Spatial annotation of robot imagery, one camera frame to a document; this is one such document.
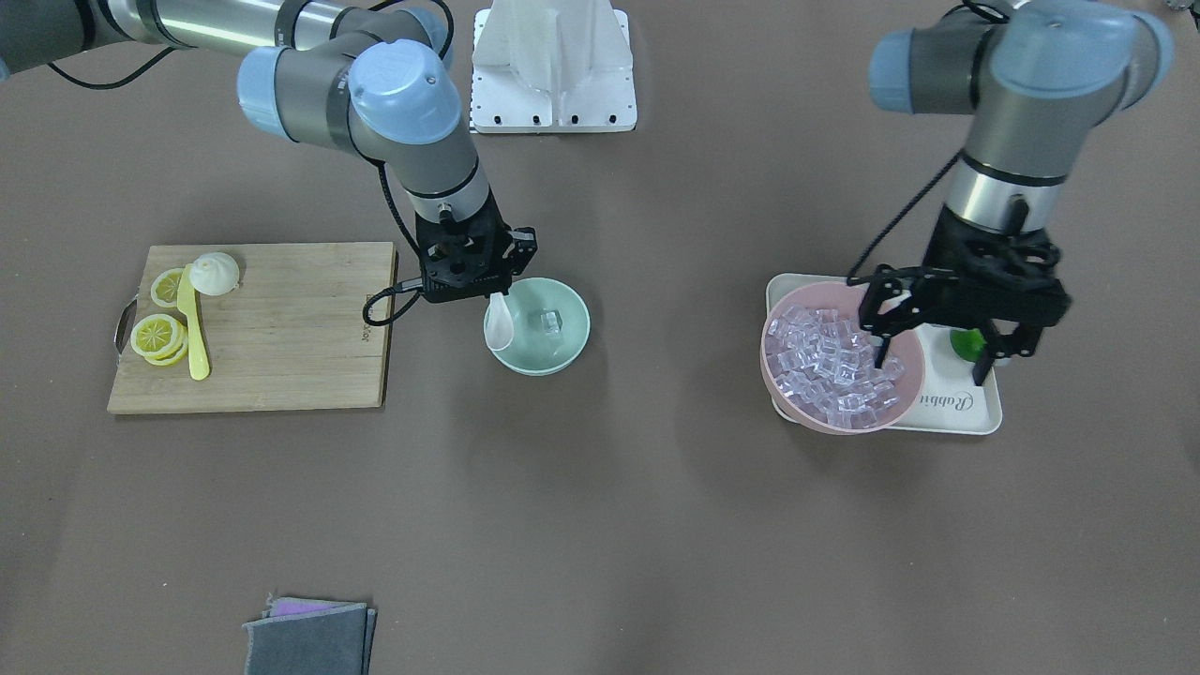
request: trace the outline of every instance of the yellow knife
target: yellow knife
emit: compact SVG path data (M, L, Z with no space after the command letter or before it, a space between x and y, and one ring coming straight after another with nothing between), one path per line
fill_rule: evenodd
M209 353L204 351L204 334L200 331L200 312L196 309L196 288L192 288L192 264L184 267L175 293L175 309L187 317L187 368L192 380L209 376Z

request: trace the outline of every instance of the gray cloth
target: gray cloth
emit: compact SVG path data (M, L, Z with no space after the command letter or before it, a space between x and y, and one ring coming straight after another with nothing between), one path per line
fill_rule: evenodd
M328 609L274 613L299 603ZM365 603L280 598L264 614L242 626L250 633L246 675L367 675L376 611Z

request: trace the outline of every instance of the mint green bowl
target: mint green bowl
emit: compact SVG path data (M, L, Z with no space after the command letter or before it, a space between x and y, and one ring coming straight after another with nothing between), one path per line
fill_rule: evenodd
M522 279L512 283L504 301L512 312L512 344L492 351L504 365L521 375L550 375L571 365L583 351L592 333L592 316L570 286L540 276ZM551 310L562 322L557 336L547 335L541 325L541 315Z

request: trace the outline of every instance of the pink bowl filled with ice cubes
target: pink bowl filled with ice cubes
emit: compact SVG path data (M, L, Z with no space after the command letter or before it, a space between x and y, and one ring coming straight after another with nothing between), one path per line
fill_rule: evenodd
M925 353L914 330L893 338L883 370L874 368L875 348L858 328L865 288L802 286L772 307L762 327L758 368L770 398L784 414L822 434L887 429L920 395Z

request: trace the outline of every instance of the tabletop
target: tabletop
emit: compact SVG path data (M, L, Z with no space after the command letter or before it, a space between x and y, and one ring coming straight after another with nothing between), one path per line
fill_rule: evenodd
M588 303L583 353L524 377L486 301L422 304L365 411L104 408L149 246L401 241L370 165L256 130L218 53L108 92L13 76L0 671L238 673L274 593L378 608L379 674L1194 673L1200 35L1126 6L1175 66L1091 133L1050 225L1074 306L979 437L788 424L756 362L767 282L844 273L961 147L968 118L884 113L865 82L944 0L618 2L635 131L475 137L538 228L526 274ZM919 262L943 196L872 264Z

